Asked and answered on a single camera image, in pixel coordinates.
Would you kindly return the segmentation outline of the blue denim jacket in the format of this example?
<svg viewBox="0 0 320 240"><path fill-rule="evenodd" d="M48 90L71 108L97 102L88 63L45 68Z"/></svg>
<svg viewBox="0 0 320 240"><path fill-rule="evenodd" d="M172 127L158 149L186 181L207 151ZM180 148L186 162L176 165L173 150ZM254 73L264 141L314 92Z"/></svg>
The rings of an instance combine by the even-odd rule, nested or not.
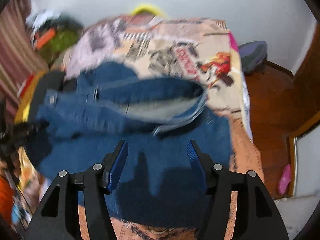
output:
<svg viewBox="0 0 320 240"><path fill-rule="evenodd" d="M175 77L139 79L107 62L83 72L71 92L49 90L35 119L48 122L26 144L29 160L48 179L82 172L125 140L129 153L119 184L106 197L117 219L164 228L196 228L209 203L191 170L187 144L195 140L228 167L228 119L206 106L197 82Z"/></svg>

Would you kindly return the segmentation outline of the pink slipper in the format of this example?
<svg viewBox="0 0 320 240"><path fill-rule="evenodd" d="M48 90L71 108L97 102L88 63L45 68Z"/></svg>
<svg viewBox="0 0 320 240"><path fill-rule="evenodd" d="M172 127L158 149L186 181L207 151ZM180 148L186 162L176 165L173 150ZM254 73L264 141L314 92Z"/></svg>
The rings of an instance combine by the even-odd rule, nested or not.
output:
<svg viewBox="0 0 320 240"><path fill-rule="evenodd" d="M278 193L285 194L291 181L291 164L285 165L281 178L278 181Z"/></svg>

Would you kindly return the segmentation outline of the comic print bed sheet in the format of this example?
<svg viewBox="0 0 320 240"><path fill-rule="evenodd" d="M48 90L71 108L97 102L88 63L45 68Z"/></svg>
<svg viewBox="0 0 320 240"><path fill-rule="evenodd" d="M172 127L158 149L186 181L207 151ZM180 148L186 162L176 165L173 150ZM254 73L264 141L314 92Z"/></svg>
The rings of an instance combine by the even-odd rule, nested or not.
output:
<svg viewBox="0 0 320 240"><path fill-rule="evenodd" d="M155 22L145 34L125 34L122 38L123 47L116 49L113 57L100 65L107 62L123 64L133 70L139 79L175 77L199 83L207 92L206 106L229 122L232 153L228 167L224 168L241 173L256 170L262 177L261 154L246 133L247 126L242 123L243 93L247 89L243 81L238 46L225 23L210 18L161 19ZM64 62L51 71L54 70L65 72ZM48 127L46 121L35 119L30 122L45 122ZM29 162L36 174L53 180L54 178L48 179L36 170L29 160L25 146L20 152L23 159ZM146 235L153 234L156 229L165 229L169 236L178 236L183 232L192 234L200 227L164 228L111 218L116 227L126 223L127 230L142 231Z"/></svg>

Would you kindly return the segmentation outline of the brown wooden door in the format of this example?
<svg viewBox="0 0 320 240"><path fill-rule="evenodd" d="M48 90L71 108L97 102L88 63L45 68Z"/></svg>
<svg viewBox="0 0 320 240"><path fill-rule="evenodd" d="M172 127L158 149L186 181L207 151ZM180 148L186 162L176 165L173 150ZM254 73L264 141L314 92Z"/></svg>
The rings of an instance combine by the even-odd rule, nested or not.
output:
<svg viewBox="0 0 320 240"><path fill-rule="evenodd" d="M307 55L293 79L295 112L291 117L295 133L319 113L319 24Z"/></svg>

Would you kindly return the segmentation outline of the purple bag on floor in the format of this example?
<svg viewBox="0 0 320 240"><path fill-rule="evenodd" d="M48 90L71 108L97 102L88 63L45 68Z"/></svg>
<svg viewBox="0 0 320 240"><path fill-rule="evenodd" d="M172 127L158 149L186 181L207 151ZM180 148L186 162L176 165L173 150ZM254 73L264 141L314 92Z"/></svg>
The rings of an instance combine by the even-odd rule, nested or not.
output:
<svg viewBox="0 0 320 240"><path fill-rule="evenodd" d="M267 60L267 43L252 41L238 46L242 71L245 75L263 72Z"/></svg>

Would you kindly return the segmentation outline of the newspaper print pillow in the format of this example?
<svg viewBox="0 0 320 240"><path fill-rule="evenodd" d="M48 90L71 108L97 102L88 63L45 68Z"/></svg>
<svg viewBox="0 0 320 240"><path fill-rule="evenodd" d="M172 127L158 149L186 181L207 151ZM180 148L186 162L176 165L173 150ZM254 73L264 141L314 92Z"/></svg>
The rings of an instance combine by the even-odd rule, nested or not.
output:
<svg viewBox="0 0 320 240"><path fill-rule="evenodd" d="M161 18L152 14L119 15L107 18L87 28L80 40L67 50L63 59L65 79L78 77L84 70L99 66L123 47L125 34L147 33Z"/></svg>

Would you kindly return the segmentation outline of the green box clutter pile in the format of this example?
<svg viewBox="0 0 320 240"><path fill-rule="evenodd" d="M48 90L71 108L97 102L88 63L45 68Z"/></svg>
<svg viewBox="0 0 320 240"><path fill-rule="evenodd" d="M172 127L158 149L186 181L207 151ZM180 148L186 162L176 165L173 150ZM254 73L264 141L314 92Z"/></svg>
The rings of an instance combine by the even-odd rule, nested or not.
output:
<svg viewBox="0 0 320 240"><path fill-rule="evenodd" d="M83 31L83 25L75 18L58 10L31 13L25 20L30 29L33 50L51 66L62 52L75 45Z"/></svg>

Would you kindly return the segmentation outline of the striped curtain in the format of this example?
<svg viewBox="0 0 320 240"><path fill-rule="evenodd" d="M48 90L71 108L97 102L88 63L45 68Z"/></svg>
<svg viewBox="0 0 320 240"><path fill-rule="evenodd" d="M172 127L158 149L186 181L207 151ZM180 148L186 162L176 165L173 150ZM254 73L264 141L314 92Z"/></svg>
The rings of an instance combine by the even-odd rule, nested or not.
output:
<svg viewBox="0 0 320 240"><path fill-rule="evenodd" d="M22 83L29 75L48 69L30 43L30 30L25 25L30 12L30 0L10 0L1 12L1 98L7 100L9 122L20 104L17 93Z"/></svg>

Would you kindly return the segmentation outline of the yellow object behind bed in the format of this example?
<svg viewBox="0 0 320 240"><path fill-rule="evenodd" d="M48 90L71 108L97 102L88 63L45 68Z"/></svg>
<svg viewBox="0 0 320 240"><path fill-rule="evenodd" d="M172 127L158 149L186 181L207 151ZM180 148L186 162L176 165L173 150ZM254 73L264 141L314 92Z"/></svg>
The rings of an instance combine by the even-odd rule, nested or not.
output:
<svg viewBox="0 0 320 240"><path fill-rule="evenodd" d="M167 18L167 15L163 10L161 10L159 7L150 3L139 4L131 11L131 15L139 15L139 14L150 14L150 15L155 15L162 18Z"/></svg>

